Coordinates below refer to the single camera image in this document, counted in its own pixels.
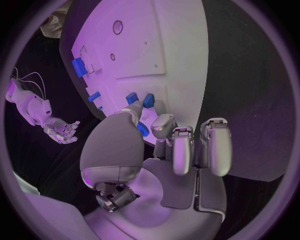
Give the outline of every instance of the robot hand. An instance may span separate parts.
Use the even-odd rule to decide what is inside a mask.
[[[50,138],[59,144],[70,144],[77,141],[77,137],[73,136],[78,128],[79,121],[72,124],[67,124],[60,118],[51,119],[51,123],[45,123],[43,125],[44,132],[47,133]]]

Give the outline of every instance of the circular hole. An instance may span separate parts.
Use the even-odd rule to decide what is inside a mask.
[[[113,30],[114,34],[119,35],[123,30],[122,22],[121,21],[115,21],[113,26],[112,26],[112,30]]]

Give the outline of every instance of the blue block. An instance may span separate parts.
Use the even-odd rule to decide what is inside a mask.
[[[93,102],[96,98],[99,98],[101,96],[101,94],[97,91],[95,92],[93,95],[91,95],[89,98],[88,98],[88,101],[91,103]]]
[[[146,125],[143,124],[142,122],[139,121],[136,127],[140,131],[143,137],[147,137],[149,135],[148,127],[146,127]]]
[[[133,104],[135,101],[138,101],[138,96],[136,93],[130,93],[127,97],[126,97],[127,103],[128,105]]]
[[[75,58],[72,64],[79,78],[88,73],[81,57]]]
[[[149,109],[154,107],[154,95],[148,94],[142,102],[144,108]]]

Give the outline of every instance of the cable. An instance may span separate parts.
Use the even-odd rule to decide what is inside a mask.
[[[18,71],[18,69],[17,69],[16,67],[14,67],[14,68],[15,68],[15,70],[16,70],[16,77],[15,77],[14,75],[12,75],[12,76],[13,76],[14,78],[20,80],[21,82],[25,82],[25,83],[34,83],[35,85],[37,85],[37,87],[39,88],[39,90],[40,90],[40,92],[41,92],[41,95],[42,95],[43,100],[46,100],[46,89],[45,89],[45,84],[44,84],[44,81],[43,81],[43,78],[41,77],[41,75],[40,75],[38,72],[35,71],[35,72],[32,72],[32,73],[29,73],[28,75],[26,75],[26,76],[24,76],[24,77],[22,77],[22,78],[19,78],[19,71]],[[39,78],[40,78],[40,80],[41,80],[41,82],[42,82],[42,85],[43,85],[44,94],[43,94],[41,88],[39,87],[39,85],[38,85],[36,82],[33,82],[33,81],[24,81],[24,80],[22,80],[22,79],[25,79],[25,78],[27,78],[28,76],[30,76],[30,75],[32,75],[32,74],[37,74],[37,75],[39,76]]]
[[[24,80],[20,80],[18,77],[14,76],[14,75],[12,75],[12,76],[13,76],[15,79],[18,79],[18,80],[21,81],[21,82],[24,82],[24,83],[33,83],[33,84],[35,84],[35,85],[38,87],[38,89],[40,90],[42,99],[45,100],[43,91],[42,91],[42,89],[40,88],[40,86],[39,86],[36,82],[34,82],[34,81],[24,81]]]

